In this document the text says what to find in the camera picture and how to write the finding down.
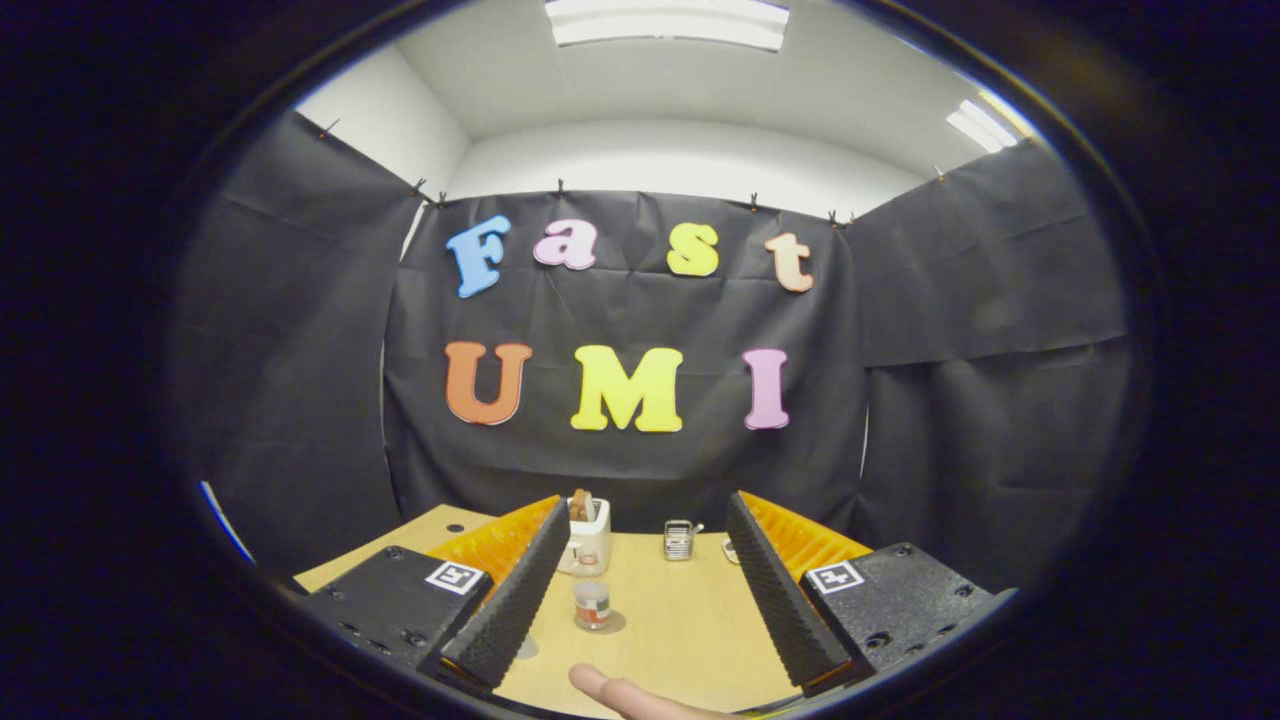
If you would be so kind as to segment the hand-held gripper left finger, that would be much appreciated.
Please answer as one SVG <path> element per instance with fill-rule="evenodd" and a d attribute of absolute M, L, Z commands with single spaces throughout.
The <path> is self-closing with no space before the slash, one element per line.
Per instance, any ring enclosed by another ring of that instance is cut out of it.
<path fill-rule="evenodd" d="M 387 544 L 301 606 L 389 667 L 485 694 L 504 680 L 570 541 L 550 496 L 426 553 Z"/>

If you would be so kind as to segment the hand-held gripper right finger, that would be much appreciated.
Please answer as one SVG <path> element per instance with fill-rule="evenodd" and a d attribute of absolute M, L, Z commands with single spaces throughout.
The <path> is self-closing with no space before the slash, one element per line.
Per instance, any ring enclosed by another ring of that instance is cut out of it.
<path fill-rule="evenodd" d="M 806 697 L 928 655 L 1005 606 L 904 542 L 870 550 L 756 495 L 730 497 L 727 532 L 787 678 Z"/>

